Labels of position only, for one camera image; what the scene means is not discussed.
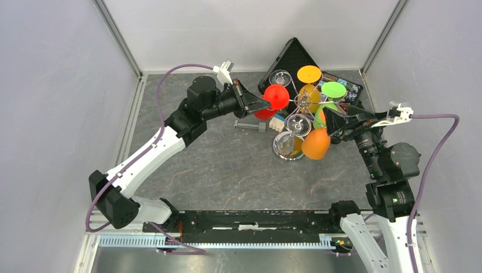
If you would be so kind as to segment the red wine glass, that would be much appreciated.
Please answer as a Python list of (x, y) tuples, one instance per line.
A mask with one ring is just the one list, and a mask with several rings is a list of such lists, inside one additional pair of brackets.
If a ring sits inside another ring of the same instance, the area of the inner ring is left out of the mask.
[(272, 118), (278, 110), (286, 107), (290, 100), (288, 90), (279, 84), (267, 87), (261, 98), (267, 100), (271, 106), (254, 113), (254, 116), (260, 120), (268, 120)]

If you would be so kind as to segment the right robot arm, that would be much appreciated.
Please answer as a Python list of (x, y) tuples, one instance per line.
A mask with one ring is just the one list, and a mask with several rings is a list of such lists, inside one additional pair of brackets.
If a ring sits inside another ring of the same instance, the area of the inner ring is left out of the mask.
[(353, 140), (372, 182), (366, 197), (373, 219), (381, 229), (385, 250), (370, 235), (364, 217), (354, 201), (333, 203), (329, 227), (345, 232), (367, 272), (423, 272), (417, 244), (416, 219), (412, 210), (416, 198), (409, 179), (419, 175), (420, 154), (410, 144), (387, 146), (381, 137), (387, 126), (407, 123), (414, 113), (408, 104), (392, 102), (388, 111), (374, 113), (349, 105), (346, 112), (325, 108), (327, 132), (342, 141)]

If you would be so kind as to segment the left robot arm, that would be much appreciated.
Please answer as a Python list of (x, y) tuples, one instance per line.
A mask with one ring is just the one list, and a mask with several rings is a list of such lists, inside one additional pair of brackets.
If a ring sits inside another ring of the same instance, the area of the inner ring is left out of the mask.
[(244, 118), (267, 109), (271, 103), (251, 93), (237, 79), (217, 88), (210, 76), (193, 80), (179, 107), (164, 121), (158, 132), (127, 160), (103, 173), (88, 177), (94, 206), (115, 229), (129, 225), (141, 212), (153, 208), (147, 220), (164, 231), (178, 226), (178, 215), (163, 202), (134, 198), (140, 185), (171, 156), (192, 144), (207, 130), (207, 121), (233, 113)]

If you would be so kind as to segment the clear wine glass front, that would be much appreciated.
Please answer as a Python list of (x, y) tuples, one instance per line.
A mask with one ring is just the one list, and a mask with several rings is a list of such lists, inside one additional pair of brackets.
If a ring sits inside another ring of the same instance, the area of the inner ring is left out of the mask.
[(305, 154), (301, 145), (311, 132), (311, 120), (303, 114), (292, 114), (285, 118), (284, 128), (272, 142), (273, 153), (285, 162), (301, 160)]

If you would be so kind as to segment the orange wine glass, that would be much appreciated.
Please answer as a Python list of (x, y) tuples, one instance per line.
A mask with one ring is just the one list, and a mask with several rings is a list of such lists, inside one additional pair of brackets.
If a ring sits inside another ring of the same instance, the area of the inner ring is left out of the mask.
[(301, 150), (309, 159), (321, 160), (330, 148), (331, 138), (327, 132), (326, 117), (321, 107), (314, 117), (314, 129), (306, 136)]

